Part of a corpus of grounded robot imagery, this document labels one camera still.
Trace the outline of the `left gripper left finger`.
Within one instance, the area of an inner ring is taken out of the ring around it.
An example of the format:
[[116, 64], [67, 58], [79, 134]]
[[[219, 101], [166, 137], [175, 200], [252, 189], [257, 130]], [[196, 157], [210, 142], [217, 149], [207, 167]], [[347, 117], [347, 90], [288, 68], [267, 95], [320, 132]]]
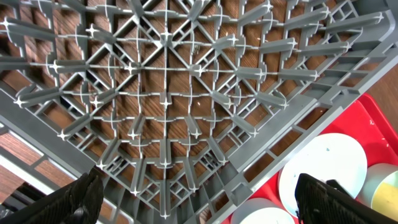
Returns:
[[101, 178], [93, 171], [18, 212], [4, 224], [95, 224], [104, 198]]

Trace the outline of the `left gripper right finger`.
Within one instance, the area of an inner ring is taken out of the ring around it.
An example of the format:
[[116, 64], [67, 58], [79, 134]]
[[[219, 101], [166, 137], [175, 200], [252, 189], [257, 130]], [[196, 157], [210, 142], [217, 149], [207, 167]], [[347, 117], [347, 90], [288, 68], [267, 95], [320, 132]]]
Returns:
[[352, 198], [335, 180], [300, 174], [295, 188], [298, 222], [303, 224], [397, 224]]

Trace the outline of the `small light blue bowl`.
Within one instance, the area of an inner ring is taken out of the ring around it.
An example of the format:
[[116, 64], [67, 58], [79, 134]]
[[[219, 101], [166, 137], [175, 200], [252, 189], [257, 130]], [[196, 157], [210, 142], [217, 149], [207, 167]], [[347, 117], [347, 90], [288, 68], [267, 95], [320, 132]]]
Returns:
[[285, 210], [266, 198], [252, 198], [232, 214], [230, 224], [294, 224]]

